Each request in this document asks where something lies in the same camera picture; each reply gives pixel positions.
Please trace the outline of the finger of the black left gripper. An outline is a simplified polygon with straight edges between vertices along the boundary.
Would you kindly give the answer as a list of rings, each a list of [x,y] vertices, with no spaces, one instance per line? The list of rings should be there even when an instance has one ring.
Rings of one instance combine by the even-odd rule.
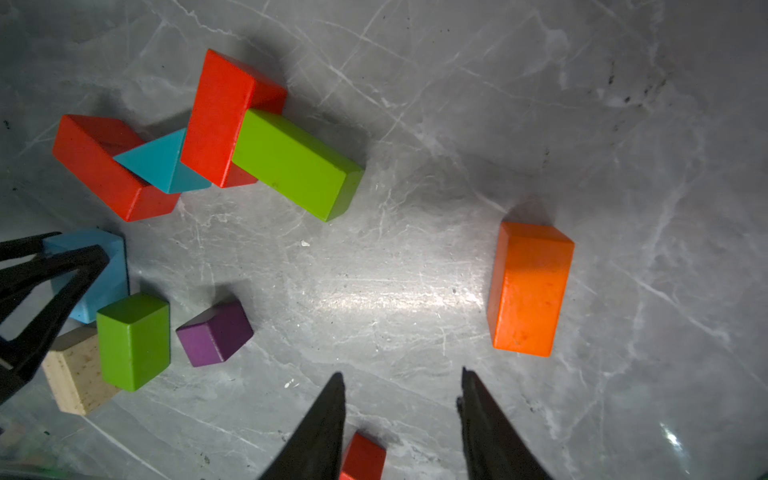
[[[1,320],[38,285],[69,274],[69,282],[15,338],[1,340],[1,401],[6,402],[28,384],[40,368],[54,340],[79,300],[109,264],[98,245],[60,253],[58,261],[29,260],[1,270]]]
[[[60,254],[49,255],[45,253],[44,240],[60,235],[54,231],[24,238],[8,240],[1,243],[1,261],[8,261],[31,256],[33,260],[49,262],[51,259],[59,260]]]

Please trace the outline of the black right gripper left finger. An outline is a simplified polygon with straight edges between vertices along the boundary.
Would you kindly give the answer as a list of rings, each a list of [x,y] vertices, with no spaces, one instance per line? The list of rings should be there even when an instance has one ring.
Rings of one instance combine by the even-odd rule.
[[[335,372],[260,479],[338,479],[345,419],[345,384]]]

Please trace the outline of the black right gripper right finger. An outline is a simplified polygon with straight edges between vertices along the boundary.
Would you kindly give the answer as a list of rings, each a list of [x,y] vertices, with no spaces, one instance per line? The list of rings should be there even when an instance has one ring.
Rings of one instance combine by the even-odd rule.
[[[475,371],[462,369],[457,398],[469,479],[546,479],[542,467]]]

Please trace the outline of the light blue block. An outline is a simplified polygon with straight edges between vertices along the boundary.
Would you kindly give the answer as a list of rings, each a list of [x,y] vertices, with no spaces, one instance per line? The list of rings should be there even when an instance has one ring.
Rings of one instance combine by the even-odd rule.
[[[70,318],[83,324],[96,320],[97,312],[129,295],[129,282],[124,239],[100,229],[63,233],[43,240],[47,256],[99,245],[108,255],[109,264],[85,295],[75,305]]]

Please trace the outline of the green block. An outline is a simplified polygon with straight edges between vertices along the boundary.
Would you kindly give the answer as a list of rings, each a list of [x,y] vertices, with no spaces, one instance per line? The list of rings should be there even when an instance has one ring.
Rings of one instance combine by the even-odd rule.
[[[97,312],[103,380],[135,392],[170,364],[170,305],[136,293]]]
[[[281,115],[246,111],[233,163],[316,218],[349,208],[364,169]]]

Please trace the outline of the purple cube block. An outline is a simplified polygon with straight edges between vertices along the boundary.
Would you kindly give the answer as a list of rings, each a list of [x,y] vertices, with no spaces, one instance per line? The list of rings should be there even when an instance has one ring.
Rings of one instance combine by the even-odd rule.
[[[220,303],[176,329],[193,367],[223,363],[254,335],[239,300]]]

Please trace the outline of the teal triangle block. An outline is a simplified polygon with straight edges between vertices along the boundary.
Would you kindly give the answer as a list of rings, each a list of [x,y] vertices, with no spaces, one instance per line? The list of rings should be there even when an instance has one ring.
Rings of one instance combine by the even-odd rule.
[[[114,160],[165,194],[206,189],[211,182],[181,162],[187,129],[155,139]]]

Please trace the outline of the orange block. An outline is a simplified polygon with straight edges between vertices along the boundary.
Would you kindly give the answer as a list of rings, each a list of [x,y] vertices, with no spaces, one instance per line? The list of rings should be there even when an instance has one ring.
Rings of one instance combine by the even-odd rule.
[[[552,226],[500,224],[487,308],[494,348],[551,355],[574,250]]]

